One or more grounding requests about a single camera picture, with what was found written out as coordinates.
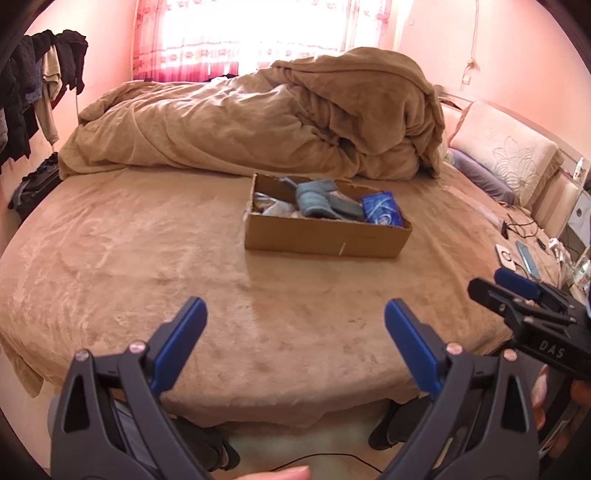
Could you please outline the person's left hand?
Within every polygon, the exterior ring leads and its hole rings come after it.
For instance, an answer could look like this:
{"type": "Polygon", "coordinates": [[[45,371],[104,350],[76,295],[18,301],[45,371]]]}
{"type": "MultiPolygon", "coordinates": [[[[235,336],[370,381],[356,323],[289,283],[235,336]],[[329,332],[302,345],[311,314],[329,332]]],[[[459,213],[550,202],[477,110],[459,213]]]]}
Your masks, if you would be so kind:
{"type": "Polygon", "coordinates": [[[308,466],[298,466],[280,471],[252,473],[235,480],[311,480],[311,469],[308,466]]]}

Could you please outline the person's right hand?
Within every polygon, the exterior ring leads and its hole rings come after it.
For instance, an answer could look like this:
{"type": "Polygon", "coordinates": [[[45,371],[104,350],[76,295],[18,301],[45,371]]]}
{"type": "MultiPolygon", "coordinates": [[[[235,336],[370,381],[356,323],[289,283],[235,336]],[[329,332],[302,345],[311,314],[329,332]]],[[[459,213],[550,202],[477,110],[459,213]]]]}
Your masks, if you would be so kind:
{"type": "MultiPolygon", "coordinates": [[[[543,405],[548,393],[548,375],[549,367],[544,365],[538,374],[531,393],[534,419],[538,429],[541,429],[544,426],[546,420],[543,405]]],[[[590,410],[591,396],[589,382],[580,380],[574,381],[570,392],[572,400],[578,405],[579,410],[552,445],[549,455],[554,459],[559,457],[566,449],[574,433],[578,430],[586,414],[590,410]]]]}

